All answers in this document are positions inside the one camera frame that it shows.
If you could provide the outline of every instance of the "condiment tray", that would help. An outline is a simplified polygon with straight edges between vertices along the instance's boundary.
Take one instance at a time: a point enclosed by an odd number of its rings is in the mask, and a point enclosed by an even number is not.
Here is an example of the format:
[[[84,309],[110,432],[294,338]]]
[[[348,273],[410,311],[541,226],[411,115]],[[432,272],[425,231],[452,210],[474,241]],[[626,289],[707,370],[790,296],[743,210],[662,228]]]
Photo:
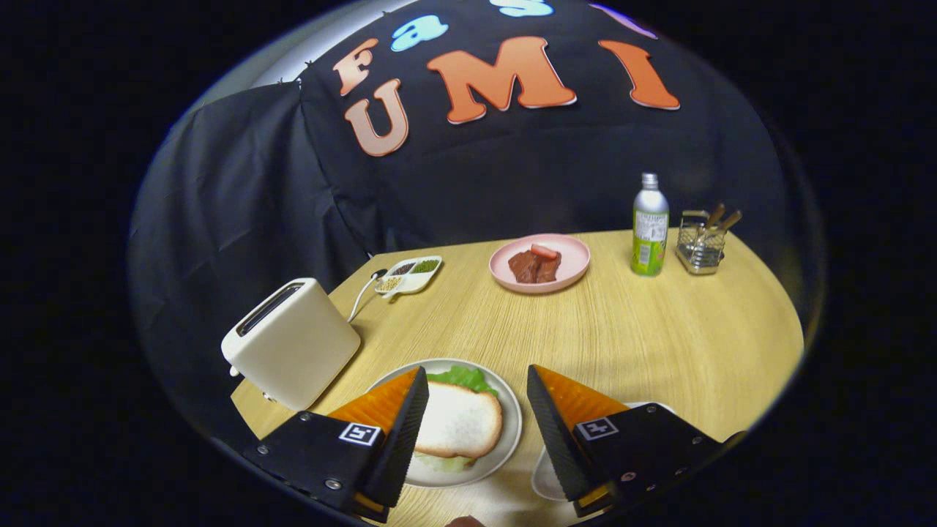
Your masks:
[[[436,266],[429,271],[416,272],[420,269],[422,265],[431,265],[435,262]],[[439,271],[439,268],[442,267],[442,257],[441,256],[421,256],[419,258],[409,258],[406,260],[401,260],[397,262],[393,267],[391,267],[387,274],[384,275],[378,283],[374,286],[374,290],[381,294],[384,298],[390,298],[395,294],[411,294],[418,293],[422,291],[426,284],[429,283],[429,280],[432,279],[436,273]],[[395,272],[400,271],[402,268],[407,268],[407,271],[403,274],[395,275]],[[395,290],[383,290],[383,286],[387,284],[391,279],[400,278],[401,281],[397,285]]]

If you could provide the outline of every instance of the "bottle cap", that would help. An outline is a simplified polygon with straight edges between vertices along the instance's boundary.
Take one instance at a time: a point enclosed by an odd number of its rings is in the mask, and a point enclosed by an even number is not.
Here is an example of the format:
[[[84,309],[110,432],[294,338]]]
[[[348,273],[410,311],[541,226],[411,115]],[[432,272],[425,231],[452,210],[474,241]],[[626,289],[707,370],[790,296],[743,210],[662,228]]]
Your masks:
[[[644,188],[657,188],[657,175],[655,173],[645,172],[641,174],[641,183]]]

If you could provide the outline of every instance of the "utensil holder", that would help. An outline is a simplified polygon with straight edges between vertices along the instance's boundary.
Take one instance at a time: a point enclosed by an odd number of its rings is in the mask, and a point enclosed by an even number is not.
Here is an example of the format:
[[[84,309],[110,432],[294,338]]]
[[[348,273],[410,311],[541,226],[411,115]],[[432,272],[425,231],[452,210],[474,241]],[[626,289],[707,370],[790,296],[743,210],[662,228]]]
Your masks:
[[[680,230],[674,251],[691,275],[712,275],[725,258],[725,231],[703,232],[709,213],[685,210],[680,216]]]

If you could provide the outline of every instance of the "white toaster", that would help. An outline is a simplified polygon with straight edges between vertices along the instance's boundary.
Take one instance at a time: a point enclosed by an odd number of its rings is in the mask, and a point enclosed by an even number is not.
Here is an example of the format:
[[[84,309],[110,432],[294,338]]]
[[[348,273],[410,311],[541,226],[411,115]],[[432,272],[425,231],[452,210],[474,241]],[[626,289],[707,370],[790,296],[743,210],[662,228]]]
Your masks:
[[[260,302],[221,340],[231,375],[307,409],[358,351],[361,337],[316,279],[294,279]]]

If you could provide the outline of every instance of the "bottle label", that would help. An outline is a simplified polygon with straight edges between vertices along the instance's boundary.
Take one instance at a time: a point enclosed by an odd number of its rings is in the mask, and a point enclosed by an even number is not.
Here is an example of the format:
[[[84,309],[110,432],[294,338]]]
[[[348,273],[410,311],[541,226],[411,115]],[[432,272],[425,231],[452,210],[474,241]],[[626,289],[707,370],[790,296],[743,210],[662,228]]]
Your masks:
[[[632,270],[635,273],[654,276],[661,272],[669,217],[669,214],[634,211]]]

